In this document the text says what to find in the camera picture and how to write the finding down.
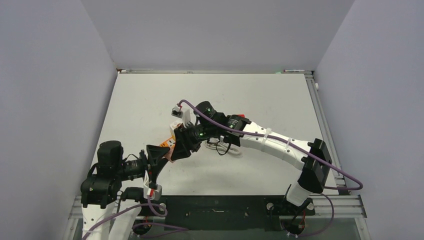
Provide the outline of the pink cube plug adapter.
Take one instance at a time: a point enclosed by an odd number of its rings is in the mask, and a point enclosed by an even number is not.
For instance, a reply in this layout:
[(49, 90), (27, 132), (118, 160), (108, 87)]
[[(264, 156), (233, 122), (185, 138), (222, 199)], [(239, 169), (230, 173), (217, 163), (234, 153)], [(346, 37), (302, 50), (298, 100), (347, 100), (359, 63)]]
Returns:
[(172, 160), (172, 152), (171, 151), (169, 151), (165, 156), (164, 156), (164, 158), (165, 159), (167, 159), (167, 161), (168, 162), (170, 162), (170, 163), (173, 163), (174, 161)]

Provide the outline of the orange power strip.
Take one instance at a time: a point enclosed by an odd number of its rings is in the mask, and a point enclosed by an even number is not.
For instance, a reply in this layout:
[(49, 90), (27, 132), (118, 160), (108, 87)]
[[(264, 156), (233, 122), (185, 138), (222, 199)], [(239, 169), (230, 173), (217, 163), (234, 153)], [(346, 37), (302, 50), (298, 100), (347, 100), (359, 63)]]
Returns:
[(165, 141), (163, 141), (162, 143), (160, 143), (159, 146), (173, 148), (175, 144), (176, 144), (175, 138), (171, 136)]

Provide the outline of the white cube plug adapter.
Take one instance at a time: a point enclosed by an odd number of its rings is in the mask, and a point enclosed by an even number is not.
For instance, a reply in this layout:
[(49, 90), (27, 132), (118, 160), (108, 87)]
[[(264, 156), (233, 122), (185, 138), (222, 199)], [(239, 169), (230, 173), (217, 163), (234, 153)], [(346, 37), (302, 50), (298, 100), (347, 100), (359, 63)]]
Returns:
[(170, 133), (173, 135), (174, 134), (174, 130), (177, 129), (181, 125), (184, 125), (184, 123), (180, 119), (177, 119), (177, 120), (173, 121), (172, 123), (170, 123), (169, 124)]

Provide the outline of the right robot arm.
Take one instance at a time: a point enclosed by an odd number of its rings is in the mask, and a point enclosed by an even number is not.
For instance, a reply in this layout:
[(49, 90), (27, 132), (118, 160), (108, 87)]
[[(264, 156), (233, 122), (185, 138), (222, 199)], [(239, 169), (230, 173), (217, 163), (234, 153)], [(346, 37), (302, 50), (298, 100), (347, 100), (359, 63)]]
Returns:
[(209, 101), (199, 103), (193, 111), (195, 121), (191, 121), (190, 110), (180, 104), (171, 110), (172, 116), (181, 120), (172, 130), (175, 145), (171, 160), (188, 158), (200, 149), (201, 143), (217, 139), (229, 146), (269, 154), (300, 171), (282, 201), (283, 209), (289, 214), (297, 213), (311, 194), (324, 191), (332, 159), (323, 140), (305, 141), (278, 134), (242, 114), (218, 112)]

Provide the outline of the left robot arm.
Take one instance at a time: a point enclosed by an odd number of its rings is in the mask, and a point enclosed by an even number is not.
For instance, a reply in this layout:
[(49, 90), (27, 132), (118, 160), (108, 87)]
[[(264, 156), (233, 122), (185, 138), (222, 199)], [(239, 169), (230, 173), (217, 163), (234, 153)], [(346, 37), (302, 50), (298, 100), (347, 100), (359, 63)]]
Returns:
[(82, 239), (126, 240), (134, 229), (137, 215), (150, 212), (164, 218), (165, 206), (156, 202), (162, 196), (157, 183), (168, 163), (168, 146), (147, 145), (134, 160), (124, 158), (118, 140), (102, 142), (97, 162), (80, 186), (83, 216)]

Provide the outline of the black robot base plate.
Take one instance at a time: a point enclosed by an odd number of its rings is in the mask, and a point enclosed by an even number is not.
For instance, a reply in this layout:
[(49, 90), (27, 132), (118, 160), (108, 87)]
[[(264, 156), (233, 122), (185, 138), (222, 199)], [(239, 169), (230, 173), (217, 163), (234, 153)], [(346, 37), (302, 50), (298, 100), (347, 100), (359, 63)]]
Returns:
[(280, 231), (316, 214), (311, 198), (297, 207), (284, 195), (164, 195), (158, 202), (168, 210), (166, 231)]

